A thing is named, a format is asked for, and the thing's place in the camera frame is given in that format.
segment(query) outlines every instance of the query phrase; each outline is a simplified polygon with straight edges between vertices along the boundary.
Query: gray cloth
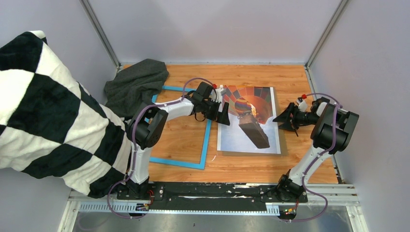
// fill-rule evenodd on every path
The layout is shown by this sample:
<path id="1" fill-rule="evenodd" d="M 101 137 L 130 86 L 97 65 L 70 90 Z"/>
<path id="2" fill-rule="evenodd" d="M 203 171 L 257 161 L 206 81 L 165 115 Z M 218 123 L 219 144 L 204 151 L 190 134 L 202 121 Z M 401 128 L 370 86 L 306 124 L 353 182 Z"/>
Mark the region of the gray cloth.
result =
<path id="1" fill-rule="evenodd" d="M 161 92 L 168 74 L 165 63 L 153 59 L 121 70 L 114 80 L 105 83 L 105 106 L 120 117 L 132 118 L 143 101 Z"/>

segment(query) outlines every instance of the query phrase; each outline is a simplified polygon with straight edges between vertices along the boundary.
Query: black and white checkered blanket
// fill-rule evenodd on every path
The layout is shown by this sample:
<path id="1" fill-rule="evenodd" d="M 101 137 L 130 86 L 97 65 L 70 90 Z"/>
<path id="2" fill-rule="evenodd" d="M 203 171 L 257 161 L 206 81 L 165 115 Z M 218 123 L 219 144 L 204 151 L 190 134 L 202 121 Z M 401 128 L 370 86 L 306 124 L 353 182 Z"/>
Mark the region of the black and white checkered blanket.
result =
<path id="1" fill-rule="evenodd" d="M 0 48 L 0 168 L 99 198 L 124 178 L 130 149 L 124 122 L 71 77 L 42 31 Z"/>

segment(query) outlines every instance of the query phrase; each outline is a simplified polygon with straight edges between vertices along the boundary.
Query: blue tape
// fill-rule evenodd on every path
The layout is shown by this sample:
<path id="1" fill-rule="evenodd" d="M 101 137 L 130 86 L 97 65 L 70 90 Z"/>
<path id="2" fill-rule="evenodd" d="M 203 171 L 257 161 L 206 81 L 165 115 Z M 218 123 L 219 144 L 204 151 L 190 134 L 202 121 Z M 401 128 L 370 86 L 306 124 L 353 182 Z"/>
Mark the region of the blue tape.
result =
<path id="1" fill-rule="evenodd" d="M 163 86 L 162 89 L 182 92 L 181 87 Z M 192 90 L 195 90 L 195 89 L 185 88 L 186 92 L 189 92 Z M 157 98 L 158 98 L 158 95 L 152 96 L 152 102 L 155 102 Z M 184 168 L 194 168 L 194 169 L 201 169 L 201 170 L 205 169 L 206 153 L 208 152 L 209 136 L 211 134 L 211 124 L 212 124 L 212 121 L 208 119 L 206 121 L 204 143 L 202 144 L 201 161 L 199 163 L 183 162 L 183 161 L 178 161 L 178 160 L 173 160 L 173 159 L 162 159 L 162 158 L 157 158 L 157 157 L 151 157 L 149 158 L 149 161 L 153 163 L 162 163 L 162 164 L 173 165 L 173 166 L 184 167 Z"/>

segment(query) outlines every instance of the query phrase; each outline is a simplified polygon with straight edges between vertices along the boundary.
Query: wooden floor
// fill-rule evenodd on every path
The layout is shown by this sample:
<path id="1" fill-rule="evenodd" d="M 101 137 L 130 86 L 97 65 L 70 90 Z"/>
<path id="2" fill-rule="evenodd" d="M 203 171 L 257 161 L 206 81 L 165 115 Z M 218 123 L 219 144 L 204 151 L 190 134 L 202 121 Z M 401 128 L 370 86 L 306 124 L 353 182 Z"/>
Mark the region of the wooden floor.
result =
<path id="1" fill-rule="evenodd" d="M 203 77 L 218 86 L 274 87 L 281 111 L 297 97 L 310 92 L 302 65 L 167 65 L 167 69 L 170 73 L 165 82 L 167 86 L 182 87 L 193 77 Z M 199 83 L 200 81 L 192 81 L 187 87 L 196 88 Z M 179 92 L 163 90 L 157 102 L 174 100 L 180 95 Z M 160 141 L 153 148 L 152 156 L 199 163 L 205 124 L 195 121 L 193 116 L 167 122 Z M 312 129 L 313 126 L 299 129 L 299 137 L 295 133 L 285 132 L 289 153 L 287 156 L 232 157 L 217 152 L 218 126 L 213 122 L 204 170 L 150 163 L 150 180 L 275 183 L 306 153 L 311 145 Z M 337 183 L 330 159 L 319 167 L 309 182 Z"/>

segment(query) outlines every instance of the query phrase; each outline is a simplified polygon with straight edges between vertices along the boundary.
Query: white enclosure wall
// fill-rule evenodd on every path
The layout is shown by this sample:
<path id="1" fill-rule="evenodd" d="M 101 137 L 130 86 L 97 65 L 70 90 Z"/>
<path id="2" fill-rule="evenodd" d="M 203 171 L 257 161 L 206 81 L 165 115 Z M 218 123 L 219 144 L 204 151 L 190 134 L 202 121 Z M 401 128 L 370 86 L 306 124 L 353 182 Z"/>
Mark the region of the white enclosure wall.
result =
<path id="1" fill-rule="evenodd" d="M 116 68 L 79 1 L 1 0 L 0 47 L 27 30 L 43 30 L 73 77 L 100 102 Z M 0 231 L 57 231 L 70 189 L 62 179 L 0 170 Z"/>
<path id="2" fill-rule="evenodd" d="M 90 0 L 121 63 L 304 63 L 339 0 Z"/>
<path id="3" fill-rule="evenodd" d="M 408 231 L 410 1 L 351 0 L 311 70 L 318 92 L 360 115 L 340 171 L 371 232 Z"/>

